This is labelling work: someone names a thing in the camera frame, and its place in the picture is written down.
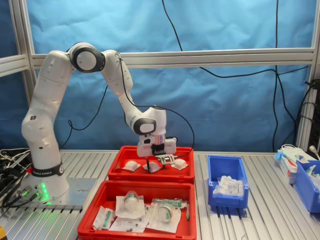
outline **slotted aluminum table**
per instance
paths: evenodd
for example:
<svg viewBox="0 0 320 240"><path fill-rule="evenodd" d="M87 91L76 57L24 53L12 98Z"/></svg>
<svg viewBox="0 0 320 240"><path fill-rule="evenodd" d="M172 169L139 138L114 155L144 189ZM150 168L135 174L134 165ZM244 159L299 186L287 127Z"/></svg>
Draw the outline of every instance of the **slotted aluminum table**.
<svg viewBox="0 0 320 240"><path fill-rule="evenodd" d="M19 207L1 213L8 239L75 240L77 226L116 157L116 150L63 150L65 174L97 178L84 210ZM242 156L249 183L248 208L207 204L207 155ZM202 240L320 240L320 214L310 214L286 182L271 153L195 152L197 237Z"/></svg>

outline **green led light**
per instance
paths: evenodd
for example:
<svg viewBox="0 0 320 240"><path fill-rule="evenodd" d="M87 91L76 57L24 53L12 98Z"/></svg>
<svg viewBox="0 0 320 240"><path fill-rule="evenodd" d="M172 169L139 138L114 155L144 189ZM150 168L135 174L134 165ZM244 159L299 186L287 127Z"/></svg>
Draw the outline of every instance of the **green led light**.
<svg viewBox="0 0 320 240"><path fill-rule="evenodd" d="M43 194L44 194L44 198L42 200L46 201L49 199L48 191L47 191L46 185L44 183L41 183L41 186L42 186L42 190L43 190Z"/></svg>

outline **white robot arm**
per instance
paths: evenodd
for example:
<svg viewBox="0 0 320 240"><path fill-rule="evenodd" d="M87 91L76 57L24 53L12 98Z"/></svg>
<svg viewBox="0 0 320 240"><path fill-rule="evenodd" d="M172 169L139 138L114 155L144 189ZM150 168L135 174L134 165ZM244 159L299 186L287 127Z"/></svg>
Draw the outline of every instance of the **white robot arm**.
<svg viewBox="0 0 320 240"><path fill-rule="evenodd" d="M121 71L120 61L116 51L99 52L86 42L75 44L67 52L51 51L46 56L21 128L33 162L31 174L22 180L21 189L37 189L40 195L35 202L57 198L69 188L53 126L75 69L83 73L101 72L123 108L126 124L139 135L139 157L157 156L163 165L174 163L172 154L176 152L177 139L165 136L166 111L150 107L141 112L134 106L130 95L133 81L124 62Z"/></svg>

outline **medical package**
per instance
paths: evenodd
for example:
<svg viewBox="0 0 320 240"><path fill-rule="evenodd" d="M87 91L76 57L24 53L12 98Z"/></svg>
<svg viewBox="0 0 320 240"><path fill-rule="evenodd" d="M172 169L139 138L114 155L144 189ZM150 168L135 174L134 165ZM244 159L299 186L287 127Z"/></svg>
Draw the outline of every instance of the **medical package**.
<svg viewBox="0 0 320 240"><path fill-rule="evenodd" d="M92 228L94 230L108 230L110 228L111 222L115 218L115 211L104 208L103 206L100 207L98 214L96 215L94 222L92 224Z"/></svg>
<svg viewBox="0 0 320 240"><path fill-rule="evenodd" d="M146 215L137 219L117 217L109 231L121 231L132 233L143 233L151 218L152 212L147 212Z"/></svg>
<svg viewBox="0 0 320 240"><path fill-rule="evenodd" d="M289 160L282 151L278 151L273 158L279 164L282 173L286 176L289 184L295 184L297 175L297 164Z"/></svg>
<svg viewBox="0 0 320 240"><path fill-rule="evenodd" d="M225 194L232 196L244 195L244 183L241 180L232 179L231 176L222 176L217 179L218 185L215 186L213 194Z"/></svg>
<svg viewBox="0 0 320 240"><path fill-rule="evenodd" d="M115 215L120 218L137 219L146 215L144 196L129 191L125 196L115 197Z"/></svg>
<svg viewBox="0 0 320 240"><path fill-rule="evenodd" d="M138 164L136 161L128 161L125 166L122 169L134 171L138 169L141 166L141 164Z"/></svg>
<svg viewBox="0 0 320 240"><path fill-rule="evenodd" d="M145 170L148 170L147 164L143 165L142 167ZM159 171L160 169L161 169L161 167L158 164L156 164L155 162L153 162L153 161L149 162L149 172L150 173L153 174L154 172Z"/></svg>
<svg viewBox="0 0 320 240"><path fill-rule="evenodd" d="M188 164L186 163L186 161L183 159L180 159L180 158L176 159L174 161L174 164L171 165L172 168L175 168L178 170L185 169L187 166L188 166Z"/></svg>
<svg viewBox="0 0 320 240"><path fill-rule="evenodd" d="M153 212L149 225L149 229L164 231L175 234L181 219L180 208L172 207L168 204L156 204L153 206Z"/></svg>
<svg viewBox="0 0 320 240"><path fill-rule="evenodd" d="M175 199L153 198L151 205L154 206L155 204L170 205L174 208L183 209L187 206L187 201L183 201L182 199L179 199L179 198L175 198Z"/></svg>
<svg viewBox="0 0 320 240"><path fill-rule="evenodd" d="M310 160L316 160L312 156L306 154L301 148L299 147L291 147L291 148L282 148L281 149L283 154L291 160L291 162L296 163L299 161L302 164L309 163Z"/></svg>

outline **red plastic bin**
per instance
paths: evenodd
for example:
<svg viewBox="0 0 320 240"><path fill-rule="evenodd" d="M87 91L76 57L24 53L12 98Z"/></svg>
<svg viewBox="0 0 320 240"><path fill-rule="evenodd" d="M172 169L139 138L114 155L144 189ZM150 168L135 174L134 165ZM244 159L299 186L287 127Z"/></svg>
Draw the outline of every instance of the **red plastic bin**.
<svg viewBox="0 0 320 240"><path fill-rule="evenodd" d="M190 147L177 147L175 156L187 154ZM187 156L180 157L185 160L188 166L182 170L178 170L170 165L160 169L154 173L150 173L142 166L146 164L144 157L138 157L137 146L123 146L116 155L109 171L109 180L121 181L141 181L141 182L170 182L170 183L189 183L193 184L195 179L194 169L194 151L192 150ZM162 166L158 159L154 156L148 157L150 162L155 162ZM141 166L135 171L122 169L127 162L136 161Z"/></svg>
<svg viewBox="0 0 320 240"><path fill-rule="evenodd" d="M151 204L153 198L189 200L190 220L186 217L187 209L182 208L181 219L175 234L149 228L146 228L143 233L94 230L92 224L100 206L116 210L116 196L125 196L131 190L139 196L143 195L145 204ZM77 231L79 240L196 240L196 224L195 189L192 184L108 180L101 183Z"/></svg>

